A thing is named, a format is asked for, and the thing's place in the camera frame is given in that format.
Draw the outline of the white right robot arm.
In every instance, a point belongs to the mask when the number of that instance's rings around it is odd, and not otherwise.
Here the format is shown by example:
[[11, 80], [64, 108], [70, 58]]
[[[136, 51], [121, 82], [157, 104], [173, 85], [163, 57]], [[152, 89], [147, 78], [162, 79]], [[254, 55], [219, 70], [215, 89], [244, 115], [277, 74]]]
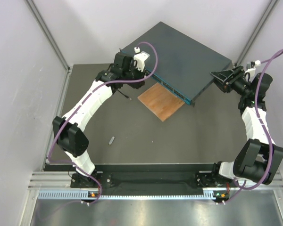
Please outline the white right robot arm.
[[243, 66], [211, 72], [214, 83], [224, 93], [232, 90], [241, 98], [238, 109], [246, 129], [247, 142], [232, 162], [220, 161], [213, 166], [211, 182], [222, 186], [236, 179], [246, 179], [268, 185], [274, 179], [283, 159], [283, 148], [270, 137], [266, 122], [264, 97], [273, 81], [269, 74], [258, 73], [249, 81], [250, 72]]

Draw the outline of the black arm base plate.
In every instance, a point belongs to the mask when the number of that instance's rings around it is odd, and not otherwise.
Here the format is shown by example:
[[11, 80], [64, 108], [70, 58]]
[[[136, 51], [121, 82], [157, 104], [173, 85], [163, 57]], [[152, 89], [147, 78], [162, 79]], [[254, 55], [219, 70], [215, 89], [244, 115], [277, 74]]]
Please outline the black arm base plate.
[[216, 163], [97, 164], [92, 176], [102, 194], [196, 194], [203, 188], [234, 187], [217, 175]]

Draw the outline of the silver SFP module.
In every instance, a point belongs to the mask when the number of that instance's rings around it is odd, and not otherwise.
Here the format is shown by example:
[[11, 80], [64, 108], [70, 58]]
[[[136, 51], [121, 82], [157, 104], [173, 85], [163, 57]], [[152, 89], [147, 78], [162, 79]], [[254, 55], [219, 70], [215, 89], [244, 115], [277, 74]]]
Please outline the silver SFP module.
[[111, 145], [112, 143], [113, 143], [113, 141], [115, 140], [115, 137], [113, 136], [111, 139], [110, 139], [110, 141], [109, 141], [109, 145]]

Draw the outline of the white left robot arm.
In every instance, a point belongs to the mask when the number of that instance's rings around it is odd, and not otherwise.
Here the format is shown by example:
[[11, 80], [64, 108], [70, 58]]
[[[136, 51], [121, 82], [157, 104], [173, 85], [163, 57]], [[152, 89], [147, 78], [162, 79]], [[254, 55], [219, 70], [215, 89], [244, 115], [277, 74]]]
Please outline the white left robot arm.
[[55, 143], [70, 158], [86, 186], [94, 186], [98, 176], [94, 173], [96, 168], [87, 152], [89, 140], [84, 130], [100, 106], [124, 84], [127, 83], [134, 89], [144, 85], [145, 63], [149, 57], [144, 51], [134, 56], [118, 52], [114, 62], [108, 69], [98, 73], [80, 101], [62, 117], [55, 117], [52, 122]]

